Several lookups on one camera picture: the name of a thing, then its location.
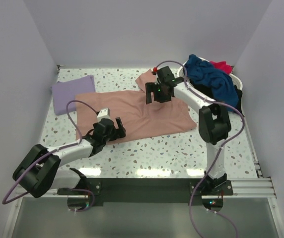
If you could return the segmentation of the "pink t shirt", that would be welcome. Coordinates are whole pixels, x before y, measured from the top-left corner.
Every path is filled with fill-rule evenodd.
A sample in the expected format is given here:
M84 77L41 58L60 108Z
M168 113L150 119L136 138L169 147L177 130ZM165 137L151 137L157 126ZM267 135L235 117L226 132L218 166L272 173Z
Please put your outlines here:
M112 120L121 118L126 136L117 143L128 142L167 134L182 133L195 129L197 124L189 115L188 106L182 100L159 103L145 102L145 84L154 82L151 70L136 79L138 91L125 90L106 93L85 93L76 95L77 126L86 134L97 121L92 109L110 109Z

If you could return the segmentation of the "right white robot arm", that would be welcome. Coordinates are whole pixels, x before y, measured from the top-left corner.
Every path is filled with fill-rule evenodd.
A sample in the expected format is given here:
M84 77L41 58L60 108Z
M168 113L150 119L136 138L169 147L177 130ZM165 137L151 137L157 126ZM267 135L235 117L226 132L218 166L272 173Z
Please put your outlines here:
M169 67L153 68L155 81L145 84L146 103L166 103L173 97L182 100L198 114L198 132L206 143L207 168L198 186L201 192L215 195L227 181L222 143L228 138L231 123L225 106L196 90L185 77L175 77Z

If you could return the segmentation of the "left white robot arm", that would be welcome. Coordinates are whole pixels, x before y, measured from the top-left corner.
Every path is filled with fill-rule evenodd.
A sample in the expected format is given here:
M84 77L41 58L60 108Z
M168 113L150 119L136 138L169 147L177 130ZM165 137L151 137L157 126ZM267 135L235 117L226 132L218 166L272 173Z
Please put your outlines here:
M111 119L103 118L93 124L93 129L74 143L46 148L33 146L12 178L33 197L44 195L58 178L58 168L82 158L98 154L110 141L126 137L121 118L116 118L117 127Z

